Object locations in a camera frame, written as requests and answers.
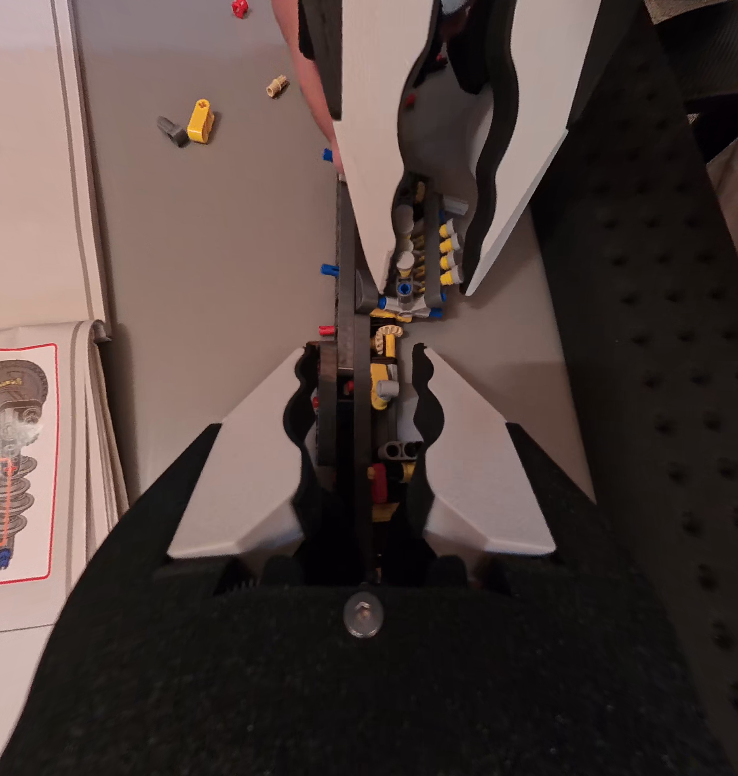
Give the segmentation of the yellow toy liftarm piece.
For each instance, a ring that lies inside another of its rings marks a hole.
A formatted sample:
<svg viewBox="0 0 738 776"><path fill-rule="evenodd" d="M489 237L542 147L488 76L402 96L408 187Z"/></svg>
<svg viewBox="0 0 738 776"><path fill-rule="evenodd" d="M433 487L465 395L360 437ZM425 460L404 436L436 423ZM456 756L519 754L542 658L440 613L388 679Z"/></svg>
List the yellow toy liftarm piece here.
<svg viewBox="0 0 738 776"><path fill-rule="evenodd" d="M191 113L187 126L188 139L191 142L207 144L215 121L211 103L207 99L199 99Z"/></svg>

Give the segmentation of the brick-built engine block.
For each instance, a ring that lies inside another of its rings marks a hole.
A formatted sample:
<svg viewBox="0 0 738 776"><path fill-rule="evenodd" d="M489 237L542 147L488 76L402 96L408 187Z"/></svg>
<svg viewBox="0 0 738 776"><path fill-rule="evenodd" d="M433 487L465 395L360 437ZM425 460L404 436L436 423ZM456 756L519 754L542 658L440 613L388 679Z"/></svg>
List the brick-built engine block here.
<svg viewBox="0 0 738 776"><path fill-rule="evenodd" d="M432 179L408 172L394 200L396 248L372 316L409 323L440 319L447 293L464 281L459 228L469 204L442 194Z"/></svg>

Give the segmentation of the person's right hand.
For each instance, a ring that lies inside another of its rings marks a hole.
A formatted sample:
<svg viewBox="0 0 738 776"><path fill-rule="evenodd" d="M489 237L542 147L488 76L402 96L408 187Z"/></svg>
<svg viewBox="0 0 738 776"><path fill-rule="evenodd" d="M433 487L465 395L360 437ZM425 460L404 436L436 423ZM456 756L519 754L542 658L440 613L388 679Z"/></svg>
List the person's right hand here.
<svg viewBox="0 0 738 776"><path fill-rule="evenodd" d="M344 164L340 155L333 118L325 99L323 84L314 60L305 56L303 49L308 35L306 24L300 21L300 3L297 1L272 1L274 17L291 52L291 59L298 83L308 108L319 130L328 141L333 155L333 166L340 177L344 177Z"/></svg>

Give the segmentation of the black perforated pad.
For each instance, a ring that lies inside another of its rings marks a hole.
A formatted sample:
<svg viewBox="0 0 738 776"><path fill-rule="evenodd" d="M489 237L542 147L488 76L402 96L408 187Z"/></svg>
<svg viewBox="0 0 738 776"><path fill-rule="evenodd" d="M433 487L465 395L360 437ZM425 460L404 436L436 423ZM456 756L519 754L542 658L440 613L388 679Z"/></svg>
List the black perforated pad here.
<svg viewBox="0 0 738 776"><path fill-rule="evenodd" d="M531 201L598 506L738 774L738 259L643 2L603 2Z"/></svg>

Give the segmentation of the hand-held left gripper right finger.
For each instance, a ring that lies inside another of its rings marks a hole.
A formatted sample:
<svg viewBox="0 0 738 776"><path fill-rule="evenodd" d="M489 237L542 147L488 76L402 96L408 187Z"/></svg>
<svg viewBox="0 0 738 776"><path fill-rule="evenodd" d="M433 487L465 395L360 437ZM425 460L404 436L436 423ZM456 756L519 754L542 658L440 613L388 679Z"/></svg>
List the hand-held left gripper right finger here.
<svg viewBox="0 0 738 776"><path fill-rule="evenodd" d="M432 348L413 347L422 439L406 514L438 555L548 556L556 549L503 415Z"/></svg>

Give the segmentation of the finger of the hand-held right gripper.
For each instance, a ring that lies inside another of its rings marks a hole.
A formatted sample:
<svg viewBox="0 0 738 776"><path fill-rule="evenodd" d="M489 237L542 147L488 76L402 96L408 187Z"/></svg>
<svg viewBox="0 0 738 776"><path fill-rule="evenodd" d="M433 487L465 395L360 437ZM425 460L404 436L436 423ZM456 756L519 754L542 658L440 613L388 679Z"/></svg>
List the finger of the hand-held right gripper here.
<svg viewBox="0 0 738 776"><path fill-rule="evenodd" d="M470 2L448 42L458 85L476 95L466 130L476 193L462 252L475 294L568 134L601 2Z"/></svg>
<svg viewBox="0 0 738 776"><path fill-rule="evenodd" d="M397 236L393 211L405 173L446 178L447 148L433 99L447 77L422 90L422 106L403 116L438 25L441 2L343 2L342 112L335 139L368 270L383 293Z"/></svg>

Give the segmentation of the building instruction booklet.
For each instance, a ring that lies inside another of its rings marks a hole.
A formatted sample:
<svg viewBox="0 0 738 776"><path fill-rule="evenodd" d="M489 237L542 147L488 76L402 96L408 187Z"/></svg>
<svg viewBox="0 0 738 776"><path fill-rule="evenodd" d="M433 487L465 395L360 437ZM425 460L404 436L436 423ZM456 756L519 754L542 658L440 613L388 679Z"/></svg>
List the building instruction booklet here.
<svg viewBox="0 0 738 776"><path fill-rule="evenodd" d="M87 131L71 2L0 1L0 755L129 508Z"/></svg>

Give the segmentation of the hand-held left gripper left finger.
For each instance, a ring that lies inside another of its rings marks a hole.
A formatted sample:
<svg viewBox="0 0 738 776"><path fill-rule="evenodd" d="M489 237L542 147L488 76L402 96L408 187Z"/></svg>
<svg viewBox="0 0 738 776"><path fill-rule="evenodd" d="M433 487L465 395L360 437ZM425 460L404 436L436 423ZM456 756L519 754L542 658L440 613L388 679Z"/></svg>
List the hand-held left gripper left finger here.
<svg viewBox="0 0 738 776"><path fill-rule="evenodd" d="M221 424L168 553L173 559L292 554L321 529L307 440L318 348L295 351Z"/></svg>

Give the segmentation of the brick-built car chassis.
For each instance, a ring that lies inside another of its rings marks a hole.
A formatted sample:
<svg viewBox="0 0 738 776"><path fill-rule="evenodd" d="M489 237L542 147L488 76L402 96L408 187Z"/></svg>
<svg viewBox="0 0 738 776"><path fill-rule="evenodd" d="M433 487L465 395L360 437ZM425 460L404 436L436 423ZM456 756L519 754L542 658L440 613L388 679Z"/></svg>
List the brick-built car chassis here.
<svg viewBox="0 0 738 776"><path fill-rule="evenodd" d="M327 478L323 516L314 545L317 584L345 587L466 587L468 572L457 554L434 550L423 529L432 517L432 446L441 436L444 413L432 392L433 353L413 348L411 376L417 396L414 422L422 441L411 442L401 462L381 457L392 437L389 416L395 399L383 389L398 379L391 335L374 344L382 323L398 324L396 313L380 305L368 271L346 183L337 185L335 262L323 265L335 278L334 325L320 334L317 361L316 464ZM392 313L383 318L381 313Z"/></svg>

